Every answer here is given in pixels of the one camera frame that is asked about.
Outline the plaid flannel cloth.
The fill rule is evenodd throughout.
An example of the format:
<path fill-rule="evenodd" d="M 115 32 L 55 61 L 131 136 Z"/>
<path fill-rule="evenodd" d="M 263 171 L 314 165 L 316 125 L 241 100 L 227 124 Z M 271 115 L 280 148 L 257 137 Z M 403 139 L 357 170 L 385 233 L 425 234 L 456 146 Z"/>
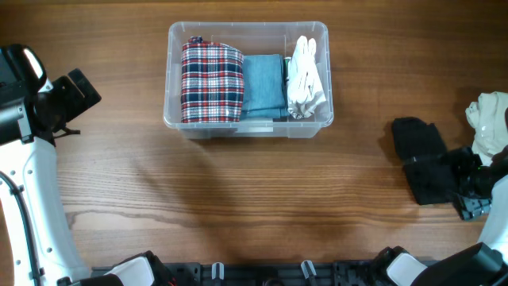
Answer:
<path fill-rule="evenodd" d="M 191 37 L 182 47 L 181 122 L 239 122 L 244 54 L 227 44 Z"/>

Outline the white printed cloth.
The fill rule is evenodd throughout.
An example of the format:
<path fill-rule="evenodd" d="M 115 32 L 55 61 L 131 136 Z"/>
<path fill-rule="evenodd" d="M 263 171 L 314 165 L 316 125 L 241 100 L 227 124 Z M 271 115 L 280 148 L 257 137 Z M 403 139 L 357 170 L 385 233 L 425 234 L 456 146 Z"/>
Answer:
<path fill-rule="evenodd" d="M 300 36 L 287 67 L 287 112 L 294 119 L 309 118 L 326 102 L 315 55 L 317 42 Z"/>

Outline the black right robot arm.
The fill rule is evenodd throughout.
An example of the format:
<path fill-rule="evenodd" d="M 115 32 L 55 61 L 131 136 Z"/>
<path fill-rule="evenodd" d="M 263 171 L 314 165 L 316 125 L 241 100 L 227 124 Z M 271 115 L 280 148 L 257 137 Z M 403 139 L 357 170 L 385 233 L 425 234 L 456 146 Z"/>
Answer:
<path fill-rule="evenodd" d="M 371 263 L 371 276 L 398 286 L 476 286 L 507 284 L 507 158 L 481 165 L 470 148 L 456 149 L 432 160 L 445 173 L 430 175 L 429 182 L 453 183 L 460 199 L 485 199 L 487 220 L 473 246 L 430 266 L 402 247 L 387 247 Z"/>

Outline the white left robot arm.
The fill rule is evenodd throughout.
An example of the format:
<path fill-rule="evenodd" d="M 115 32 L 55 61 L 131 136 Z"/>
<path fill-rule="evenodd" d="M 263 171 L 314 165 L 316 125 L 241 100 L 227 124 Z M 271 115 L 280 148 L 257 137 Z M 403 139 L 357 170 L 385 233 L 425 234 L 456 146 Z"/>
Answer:
<path fill-rule="evenodd" d="M 27 45 L 1 48 L 1 205 L 16 285 L 154 285 L 153 256 L 142 253 L 92 277 L 69 230 L 57 182 L 55 140 L 101 101 L 75 69 L 48 79 Z"/>

